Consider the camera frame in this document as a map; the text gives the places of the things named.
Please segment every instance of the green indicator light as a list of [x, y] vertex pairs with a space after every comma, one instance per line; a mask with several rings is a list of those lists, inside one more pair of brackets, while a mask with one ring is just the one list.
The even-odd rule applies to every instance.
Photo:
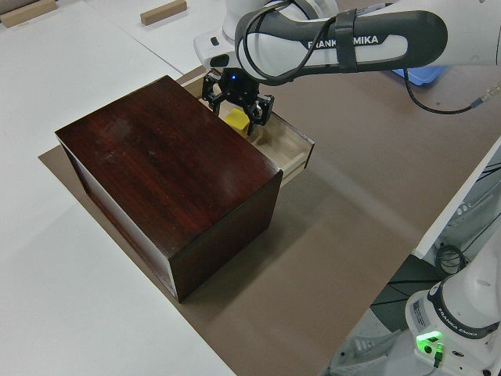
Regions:
[[429, 333], [420, 334], [416, 337], [417, 348], [423, 353], [429, 353], [425, 348], [430, 344], [430, 342], [436, 342], [442, 337], [443, 334], [440, 331], [431, 331]]

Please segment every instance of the blue container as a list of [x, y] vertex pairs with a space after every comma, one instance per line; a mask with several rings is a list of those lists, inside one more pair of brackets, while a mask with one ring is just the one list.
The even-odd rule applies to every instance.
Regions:
[[[414, 85], [421, 86], [423, 84], [429, 84], [433, 82], [446, 67], [419, 67], [419, 68], [409, 68], [409, 81]], [[396, 74], [404, 77], [403, 69], [394, 69]]]

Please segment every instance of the velcro strap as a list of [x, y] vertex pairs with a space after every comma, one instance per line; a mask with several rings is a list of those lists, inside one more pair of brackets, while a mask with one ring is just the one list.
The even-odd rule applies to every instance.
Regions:
[[357, 16], [356, 9], [350, 9], [336, 15], [336, 51], [339, 71], [351, 73], [357, 71], [355, 46], [353, 45], [353, 25]]

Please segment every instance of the yellow object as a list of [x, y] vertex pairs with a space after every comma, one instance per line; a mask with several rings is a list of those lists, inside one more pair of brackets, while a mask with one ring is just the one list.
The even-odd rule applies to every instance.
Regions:
[[223, 120], [242, 137], [247, 138], [247, 127], [250, 123], [249, 117], [240, 108], [232, 109]]

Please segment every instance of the dark brown wooden box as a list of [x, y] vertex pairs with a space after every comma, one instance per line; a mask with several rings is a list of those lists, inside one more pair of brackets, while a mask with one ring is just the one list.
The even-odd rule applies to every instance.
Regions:
[[269, 226], [282, 171], [169, 77], [56, 134], [179, 301]]

